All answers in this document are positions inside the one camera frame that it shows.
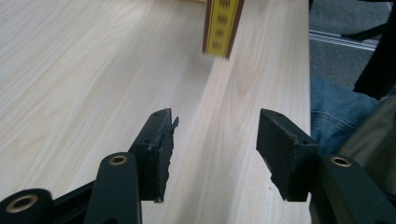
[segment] wooden table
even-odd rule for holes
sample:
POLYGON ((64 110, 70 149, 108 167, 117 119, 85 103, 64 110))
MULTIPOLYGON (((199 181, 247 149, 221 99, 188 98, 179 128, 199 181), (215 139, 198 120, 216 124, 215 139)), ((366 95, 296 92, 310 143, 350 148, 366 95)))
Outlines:
POLYGON ((0 198, 92 181, 171 107, 165 202, 143 202, 144 223, 309 223, 255 149, 261 108, 309 133, 307 4, 247 0, 226 61, 201 53, 204 5, 0 0, 0 198))

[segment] gray fabric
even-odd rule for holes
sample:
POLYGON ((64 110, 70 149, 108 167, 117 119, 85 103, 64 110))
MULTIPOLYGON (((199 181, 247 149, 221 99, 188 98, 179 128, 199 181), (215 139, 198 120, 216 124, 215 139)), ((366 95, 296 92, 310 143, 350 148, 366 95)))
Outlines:
POLYGON ((396 195, 395 96, 379 104, 339 154, 358 162, 382 190, 396 195))

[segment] floor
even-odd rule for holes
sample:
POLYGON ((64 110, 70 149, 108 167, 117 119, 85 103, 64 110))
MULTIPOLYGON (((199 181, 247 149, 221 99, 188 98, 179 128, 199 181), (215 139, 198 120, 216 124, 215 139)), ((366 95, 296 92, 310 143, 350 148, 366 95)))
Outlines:
POLYGON ((373 54, 379 36, 364 43, 345 43, 339 35, 354 34, 385 23, 390 8, 390 3, 314 0, 310 11, 311 75, 326 77, 352 90, 373 54))

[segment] light wood surface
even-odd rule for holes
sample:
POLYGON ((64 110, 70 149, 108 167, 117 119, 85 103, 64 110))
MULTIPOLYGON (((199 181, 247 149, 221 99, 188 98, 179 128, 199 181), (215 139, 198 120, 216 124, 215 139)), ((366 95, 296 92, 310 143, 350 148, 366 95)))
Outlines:
POLYGON ((306 0, 247 0, 229 61, 201 53, 205 6, 0 0, 0 200, 95 179, 149 115, 179 116, 165 202, 144 223, 309 223, 255 149, 261 108, 309 133, 306 0))

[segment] wooden object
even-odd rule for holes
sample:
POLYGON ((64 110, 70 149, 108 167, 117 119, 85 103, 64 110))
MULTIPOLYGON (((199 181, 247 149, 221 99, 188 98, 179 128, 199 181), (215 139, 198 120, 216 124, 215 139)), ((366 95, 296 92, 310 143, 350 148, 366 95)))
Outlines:
POLYGON ((144 223, 309 223, 255 149, 260 108, 309 133, 308 6, 246 1, 229 61, 204 55, 205 6, 179 0, 0 1, 0 198, 57 198, 126 151, 149 114, 180 124, 144 223))

